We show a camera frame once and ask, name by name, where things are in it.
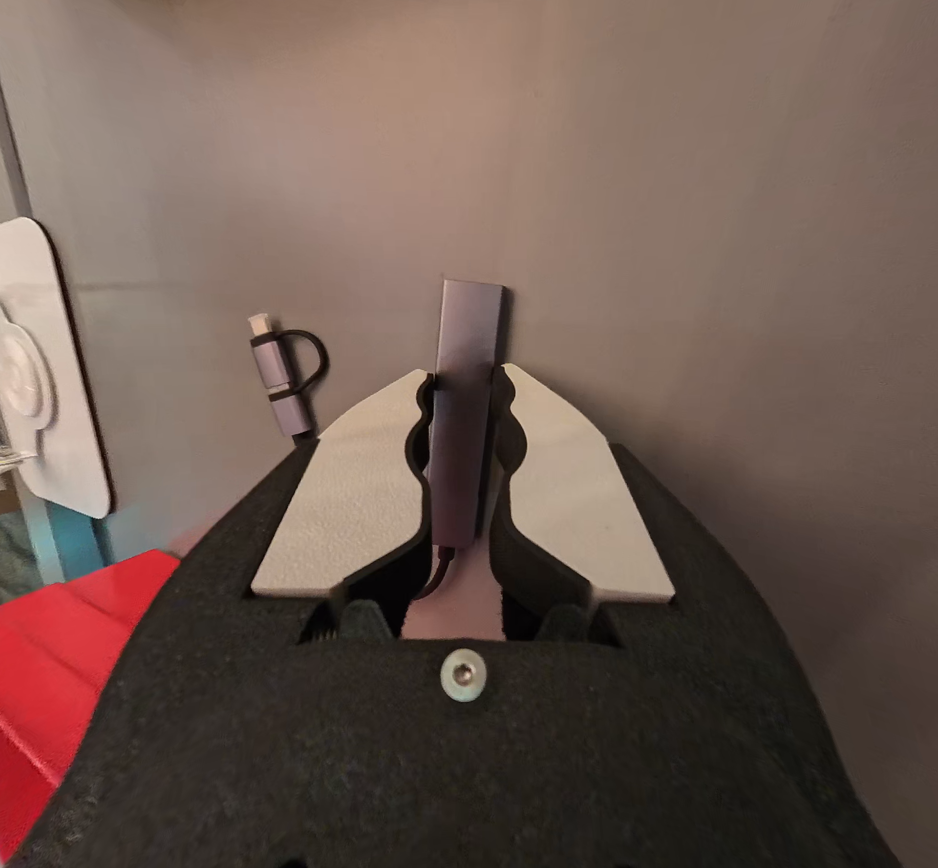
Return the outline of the white metal tablet stand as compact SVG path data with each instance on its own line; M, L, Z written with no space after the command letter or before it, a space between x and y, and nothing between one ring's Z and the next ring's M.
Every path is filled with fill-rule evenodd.
M53 244L36 221L1 226L2 468L38 498L93 519L111 510L79 345Z

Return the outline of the red plastic bin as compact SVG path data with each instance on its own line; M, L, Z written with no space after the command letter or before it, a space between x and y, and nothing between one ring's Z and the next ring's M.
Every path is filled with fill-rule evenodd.
M61 785L135 627L180 561L154 549L1 607L1 856Z

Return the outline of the grey usb hub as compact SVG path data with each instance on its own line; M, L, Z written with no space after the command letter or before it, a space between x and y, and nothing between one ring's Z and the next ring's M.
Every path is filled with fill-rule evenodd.
M491 393L504 354L501 285L445 279L429 433L433 544L452 556L482 532L490 484Z

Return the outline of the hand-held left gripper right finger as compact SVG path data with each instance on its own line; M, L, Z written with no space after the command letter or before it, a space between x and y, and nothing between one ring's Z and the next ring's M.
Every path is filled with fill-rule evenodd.
M519 604L666 604L674 584L610 442L513 363L493 381L490 567Z

